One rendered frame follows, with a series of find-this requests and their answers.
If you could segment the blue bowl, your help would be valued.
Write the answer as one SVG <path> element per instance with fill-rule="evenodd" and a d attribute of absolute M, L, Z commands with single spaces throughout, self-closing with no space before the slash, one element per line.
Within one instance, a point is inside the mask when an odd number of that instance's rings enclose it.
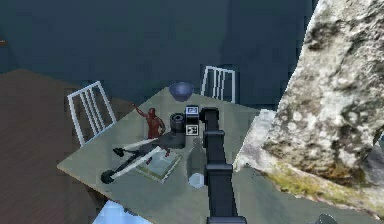
<path fill-rule="evenodd" d="M 194 92 L 194 86 L 187 82 L 177 82 L 169 87 L 169 93 L 178 102 L 187 101 Z"/>

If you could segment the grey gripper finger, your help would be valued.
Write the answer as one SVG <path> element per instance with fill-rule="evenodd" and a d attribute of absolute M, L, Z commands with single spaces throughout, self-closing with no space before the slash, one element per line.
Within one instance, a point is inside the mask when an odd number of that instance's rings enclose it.
<path fill-rule="evenodd" d="M 156 138 L 146 139 L 146 140 L 142 140 L 139 142 L 128 144 L 128 145 L 123 146 L 123 147 L 114 148 L 113 152 L 120 157 L 123 157 L 125 152 L 135 154 L 137 151 L 139 151 L 141 146 L 148 145 L 148 144 L 152 143 L 153 141 L 156 141 Z"/>
<path fill-rule="evenodd" d="M 144 156 L 140 156 L 139 154 L 134 154 L 133 156 L 131 156 L 127 161 L 125 161 L 123 164 L 121 164 L 115 170 L 107 170 L 107 171 L 103 172 L 100 176 L 100 180 L 104 184 L 110 184 L 117 177 L 120 177 L 120 176 L 124 175 L 125 173 L 128 173 L 132 169 L 135 169 L 137 166 L 146 162 L 150 157 L 152 157 L 154 154 L 156 154 L 160 151 L 161 151 L 161 148 L 159 146 L 157 146 L 154 149 L 152 149 L 150 152 L 146 153 Z"/>

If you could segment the large mottled stone sculpture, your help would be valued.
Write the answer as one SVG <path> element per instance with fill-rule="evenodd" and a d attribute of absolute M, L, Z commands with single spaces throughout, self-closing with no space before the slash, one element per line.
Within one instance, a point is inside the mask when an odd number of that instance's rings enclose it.
<path fill-rule="evenodd" d="M 254 118 L 234 161 L 296 197 L 384 221 L 384 0 L 318 0 L 276 110 Z"/>

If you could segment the grey-green table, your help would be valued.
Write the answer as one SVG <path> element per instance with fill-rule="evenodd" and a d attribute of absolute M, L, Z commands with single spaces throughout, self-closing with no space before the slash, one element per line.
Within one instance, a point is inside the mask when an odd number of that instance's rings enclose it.
<path fill-rule="evenodd" d="M 141 104 L 140 109 L 154 107 L 157 115 L 168 123 L 171 114 L 183 111 L 189 104 L 219 109 L 220 128 L 225 131 L 226 159 L 233 162 L 258 111 L 196 94 L 180 103 L 172 98 L 168 89 L 159 91 Z M 187 181 L 186 161 L 193 146 L 191 138 L 180 151 L 182 160 L 163 184 L 134 171 L 111 184 L 100 181 L 102 172 L 122 163 L 112 149 L 141 141 L 146 134 L 145 119 L 131 112 L 60 162 L 58 168 L 153 224 L 205 224 L 209 215 L 207 189 L 195 189 Z M 332 215 L 339 224 L 383 224 L 360 212 L 282 193 L 252 168 L 245 167 L 233 174 L 233 188 L 238 213 L 247 218 L 248 224 L 307 224 L 323 213 Z"/>

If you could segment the red human figure statue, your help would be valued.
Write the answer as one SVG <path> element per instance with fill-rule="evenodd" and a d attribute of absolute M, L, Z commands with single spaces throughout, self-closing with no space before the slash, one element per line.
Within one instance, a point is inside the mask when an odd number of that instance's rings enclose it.
<path fill-rule="evenodd" d="M 139 115 L 141 115 L 146 119 L 146 122 L 148 125 L 147 137 L 149 139 L 158 138 L 165 133 L 166 131 L 165 124 L 163 120 L 156 115 L 155 108 L 150 108 L 147 112 L 143 112 L 134 103 L 132 103 L 132 106 L 135 108 L 135 110 Z"/>

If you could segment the pale green flat book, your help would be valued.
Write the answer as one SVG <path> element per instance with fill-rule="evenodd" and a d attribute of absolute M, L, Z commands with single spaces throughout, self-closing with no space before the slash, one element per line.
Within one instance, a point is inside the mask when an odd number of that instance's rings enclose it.
<path fill-rule="evenodd" d="M 166 151 L 162 150 L 152 156 L 149 164 L 142 163 L 135 168 L 135 171 L 141 175 L 163 184 L 174 168 L 182 159 L 180 154 L 171 152 L 166 156 Z"/>

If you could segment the white slatted chair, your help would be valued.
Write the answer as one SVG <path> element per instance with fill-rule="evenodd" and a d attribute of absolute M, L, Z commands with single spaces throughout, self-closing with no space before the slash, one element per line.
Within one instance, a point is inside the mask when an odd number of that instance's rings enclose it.
<path fill-rule="evenodd" d="M 225 90 L 225 81 L 227 76 L 230 76 L 231 81 L 231 103 L 236 102 L 236 72 L 234 70 L 215 67 L 215 66 L 206 66 L 203 72 L 202 84 L 200 94 L 205 96 L 208 89 L 208 78 L 210 77 L 209 73 L 212 73 L 211 77 L 213 78 L 212 94 L 211 97 L 218 100 L 224 99 L 224 90 Z"/>
<path fill-rule="evenodd" d="M 101 112 L 97 106 L 96 102 L 96 97 L 93 92 L 93 89 L 97 88 L 100 93 L 101 97 L 104 101 L 104 104 L 106 106 L 106 109 L 108 111 L 108 114 L 111 118 L 111 123 L 109 125 L 106 125 L 104 123 L 104 120 L 102 118 Z M 93 136 L 86 141 L 84 139 L 84 135 L 81 130 L 81 126 L 79 123 L 79 119 L 76 115 L 76 110 L 75 110 L 75 105 L 74 105 L 74 98 L 76 96 L 80 97 L 80 101 L 82 105 L 84 106 L 85 113 L 88 119 L 88 122 L 90 124 Z M 92 84 L 87 85 L 86 87 L 77 90 L 67 96 L 68 104 L 69 104 L 69 109 L 70 109 L 70 114 L 71 118 L 74 124 L 74 128 L 80 143 L 80 146 L 83 147 L 93 139 L 97 138 L 99 135 L 101 135 L 103 132 L 105 132 L 107 129 L 111 128 L 116 122 L 117 119 L 115 117 L 115 114 L 112 110 L 111 104 L 109 99 L 107 98 L 107 95 L 104 91 L 104 88 L 102 87 L 102 84 L 100 81 L 96 81 Z"/>

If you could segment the grey glass bottle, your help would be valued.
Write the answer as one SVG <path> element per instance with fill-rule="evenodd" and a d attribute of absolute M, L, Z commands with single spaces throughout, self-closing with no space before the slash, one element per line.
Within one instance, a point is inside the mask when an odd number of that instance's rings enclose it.
<path fill-rule="evenodd" d="M 200 138 L 193 140 L 193 146 L 189 151 L 186 169 L 188 184 L 196 189 L 202 188 L 205 178 L 206 152 Z"/>

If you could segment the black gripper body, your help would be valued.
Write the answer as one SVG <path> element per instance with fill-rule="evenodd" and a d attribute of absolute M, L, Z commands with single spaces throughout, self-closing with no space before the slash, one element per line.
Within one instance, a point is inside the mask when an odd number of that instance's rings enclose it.
<path fill-rule="evenodd" d="M 186 145 L 186 124 L 183 113 L 170 116 L 170 131 L 157 139 L 160 147 L 183 149 Z"/>

